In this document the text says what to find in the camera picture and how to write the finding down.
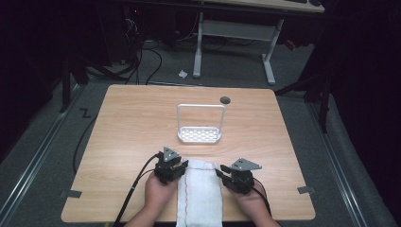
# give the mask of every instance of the metal rail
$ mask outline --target metal rail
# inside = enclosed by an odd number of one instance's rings
[[[348,183],[348,180],[342,171],[339,159],[337,158],[337,154],[331,145],[330,139],[328,135],[322,131],[319,123],[319,111],[316,109],[315,105],[310,102],[306,103],[306,107],[314,118],[313,122],[315,123],[316,129],[319,131],[323,140],[329,161],[328,164],[333,172],[333,176],[337,182],[342,198],[344,199],[345,206],[347,207],[350,217],[354,222],[354,226],[367,227],[368,224],[366,223],[365,217],[359,208],[354,191],[352,190],[351,185]]]
[[[59,114],[53,125],[50,127],[49,131],[46,134],[46,137],[42,141],[41,145],[39,146],[23,175],[20,177],[18,183],[15,185],[14,189],[9,195],[9,198],[1,208],[0,226],[7,226],[11,221],[14,212],[16,211],[18,205],[24,198],[27,190],[29,189],[30,185],[32,184],[39,170],[41,169],[42,164],[47,157],[47,154],[50,152],[53,140],[60,130],[65,117],[68,115],[74,102],[82,94],[82,91],[83,87],[76,85],[73,91],[74,93],[70,105],[63,113]]]

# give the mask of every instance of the desk leg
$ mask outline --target desk leg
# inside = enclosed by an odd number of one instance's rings
[[[283,26],[283,23],[284,23],[284,19],[280,19],[273,32],[273,35],[272,35],[272,38],[270,41],[269,52],[267,54],[262,54],[263,65],[265,66],[266,77],[268,78],[269,85],[275,84],[274,74],[271,70],[270,58],[271,58],[271,55],[273,54],[273,50],[277,43],[278,36],[280,35],[280,31],[281,31],[281,27]]]
[[[198,27],[198,46],[197,52],[195,53],[195,62],[194,62],[194,78],[201,77],[201,38],[203,35],[203,12],[200,12],[200,22]]]

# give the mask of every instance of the black gripper mount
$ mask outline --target black gripper mount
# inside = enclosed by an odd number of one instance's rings
[[[240,158],[231,167],[220,165],[221,171],[216,169],[216,174],[221,178],[223,185],[236,193],[248,194],[253,186],[253,174],[251,170],[260,169],[262,166]]]
[[[188,167],[188,161],[181,162],[180,154],[170,148],[164,147],[164,152],[159,151],[159,162],[156,163],[154,174],[161,183],[167,184],[180,178]]]

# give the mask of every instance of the gray carpet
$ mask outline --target gray carpet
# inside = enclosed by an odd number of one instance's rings
[[[147,46],[151,47],[155,44],[149,43]],[[159,44],[154,50],[162,56],[163,63],[151,79],[151,84],[174,83],[278,90],[297,80],[313,49],[313,46],[308,46],[290,51],[278,45],[271,60],[277,83],[271,87],[267,84],[259,57],[263,53],[264,46],[266,46],[264,43],[248,46],[226,44],[217,51],[205,50],[202,76],[200,79],[193,79],[191,74],[195,47],[177,46],[172,49]],[[219,48],[219,44],[206,44],[205,48]],[[143,59],[139,67],[141,84],[146,81],[158,64],[159,57],[155,53],[143,51]],[[113,70],[119,70],[121,67],[115,66]],[[178,77],[181,70],[189,74],[187,78]],[[40,171],[10,219],[9,226],[104,226],[104,223],[63,223],[61,211],[65,199],[60,198],[59,194],[63,189],[69,189],[74,180],[73,157],[79,138],[98,113],[105,92],[113,83],[117,81],[91,77],[91,82],[82,90],[82,94],[65,117]],[[307,104],[298,93],[279,96],[278,101],[306,184],[316,189],[316,192],[311,194],[316,210],[316,217],[313,220],[281,221],[281,223],[283,226],[355,226],[329,167],[325,145]],[[355,191],[361,210],[366,214],[364,216],[366,226],[396,226],[349,142],[336,112],[335,103],[331,101],[330,105],[328,136],[338,152],[341,166]],[[35,116],[9,157],[0,165],[2,173],[0,202],[2,204],[6,203],[46,132],[58,117],[60,108],[61,87],[59,86],[54,91],[54,98]],[[87,109],[87,114],[91,118],[83,117],[81,109]],[[85,134],[78,147],[77,165],[89,135],[90,131]]]

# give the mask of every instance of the white desk frame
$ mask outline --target white desk frame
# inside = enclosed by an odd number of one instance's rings
[[[201,76],[201,40],[203,35],[213,35],[238,39],[258,40],[270,42],[267,54],[262,54],[263,65],[265,66],[266,77],[269,85],[275,84],[274,74],[271,70],[270,58],[280,35],[284,19],[280,19],[276,26],[257,26],[214,20],[203,20],[203,13],[200,13],[198,28],[198,46],[194,62],[194,78]]]

